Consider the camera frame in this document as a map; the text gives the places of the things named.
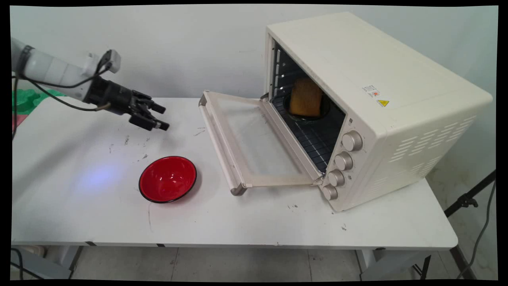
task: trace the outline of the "oven knob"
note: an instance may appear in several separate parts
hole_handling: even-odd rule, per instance
[[[323,194],[325,195],[325,198],[329,201],[331,201],[333,199],[337,199],[339,197],[337,190],[332,185],[324,186],[323,187]]]
[[[357,151],[362,148],[362,136],[355,130],[352,130],[342,136],[342,145],[348,151]]]
[[[339,170],[349,170],[353,167],[353,159],[347,152],[341,152],[339,155],[335,156],[335,165]]]
[[[328,182],[334,187],[342,186],[345,183],[344,175],[339,170],[333,170],[328,173]]]

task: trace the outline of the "bowl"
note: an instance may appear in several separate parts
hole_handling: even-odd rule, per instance
[[[196,167],[187,158],[164,157],[143,171],[139,178],[139,191],[153,203],[173,202],[192,189],[196,176]]]

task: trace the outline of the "bread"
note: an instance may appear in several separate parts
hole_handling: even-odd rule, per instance
[[[293,115],[319,117],[323,91],[310,78],[299,78],[293,85],[289,112]]]

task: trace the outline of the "robotic arm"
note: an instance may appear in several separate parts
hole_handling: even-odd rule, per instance
[[[100,59],[89,54],[84,67],[79,68],[11,38],[11,70],[20,79],[47,85],[85,103],[105,106],[105,110],[118,115],[128,113],[130,123],[146,130],[168,130],[169,124],[156,119],[149,111],[164,113],[165,107],[156,104],[148,95],[99,76],[106,71],[116,73],[119,69],[120,55],[115,50],[108,50]]]

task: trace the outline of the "toaster oven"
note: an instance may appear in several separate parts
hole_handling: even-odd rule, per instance
[[[345,12],[269,25],[265,94],[199,102],[230,191],[315,185],[342,211],[424,178],[492,96]],[[296,118],[297,79],[325,115]]]

